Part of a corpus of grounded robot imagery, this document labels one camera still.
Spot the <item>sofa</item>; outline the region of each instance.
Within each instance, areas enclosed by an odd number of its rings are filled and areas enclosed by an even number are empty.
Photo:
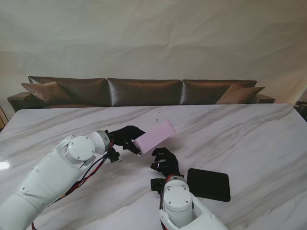
[[[254,87],[255,80],[132,80],[116,78],[28,77],[30,83],[58,83],[74,103],[47,104],[30,92],[8,97],[14,111],[37,108],[75,108],[150,105],[215,104],[231,84]],[[248,104],[273,103],[274,98],[257,94]]]

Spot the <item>wall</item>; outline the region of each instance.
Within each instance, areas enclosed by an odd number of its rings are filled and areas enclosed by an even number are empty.
[[[0,104],[28,75],[251,79],[295,103],[306,0],[0,0]]]

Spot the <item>pink foam block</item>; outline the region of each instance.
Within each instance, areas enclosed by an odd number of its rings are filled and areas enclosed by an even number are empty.
[[[135,139],[133,143],[141,150],[142,154],[144,154],[156,147],[162,141],[168,139],[174,133],[175,130],[171,123],[169,120],[166,120],[159,127],[146,132],[139,138]]]

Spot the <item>marble table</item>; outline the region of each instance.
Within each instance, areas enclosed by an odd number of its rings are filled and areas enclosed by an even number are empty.
[[[0,134],[0,202],[70,134],[126,125],[150,130],[169,119],[177,133],[163,143],[189,168],[229,175],[229,203],[201,199],[230,230],[307,229],[307,123],[287,104],[31,109]],[[73,194],[47,208],[38,230],[160,230],[150,154],[117,148]]]

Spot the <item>robotic hand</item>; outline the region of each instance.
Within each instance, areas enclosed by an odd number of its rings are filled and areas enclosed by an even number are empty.
[[[167,148],[155,149],[151,168],[166,179],[152,179],[152,191],[160,194],[160,220],[168,230],[228,230],[192,193],[179,172],[176,156]]]
[[[107,130],[93,132],[88,137],[66,137],[1,204],[0,230],[25,230],[45,208],[85,183],[106,159],[117,161],[119,153],[112,148],[113,144],[139,153],[140,150],[133,145],[132,140],[142,134],[144,132],[139,128],[127,126],[110,133]],[[95,161],[95,153],[103,157]],[[96,170],[86,176],[101,159]]]

